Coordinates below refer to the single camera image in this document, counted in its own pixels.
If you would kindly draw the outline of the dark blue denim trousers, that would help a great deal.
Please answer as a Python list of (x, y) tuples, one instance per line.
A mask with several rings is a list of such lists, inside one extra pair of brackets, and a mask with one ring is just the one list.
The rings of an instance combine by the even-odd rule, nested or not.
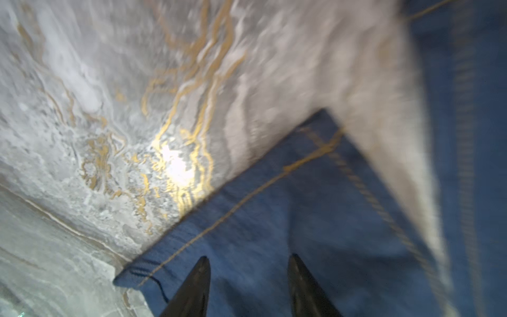
[(450, 286), (344, 128), (320, 110), (114, 279), (160, 316), (202, 256), (206, 316), (292, 316), (297, 254), (343, 316), (506, 315), (506, 2), (409, 1)]

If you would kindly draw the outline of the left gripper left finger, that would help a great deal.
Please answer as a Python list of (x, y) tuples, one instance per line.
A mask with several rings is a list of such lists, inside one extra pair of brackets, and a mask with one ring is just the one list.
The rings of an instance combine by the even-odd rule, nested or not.
[(206, 317), (211, 285), (211, 265), (202, 256), (194, 265), (160, 317)]

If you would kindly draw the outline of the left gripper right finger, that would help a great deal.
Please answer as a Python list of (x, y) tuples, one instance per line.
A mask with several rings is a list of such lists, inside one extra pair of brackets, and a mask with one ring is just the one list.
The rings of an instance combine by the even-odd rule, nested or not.
[(343, 317), (297, 254), (290, 256), (287, 271), (293, 317)]

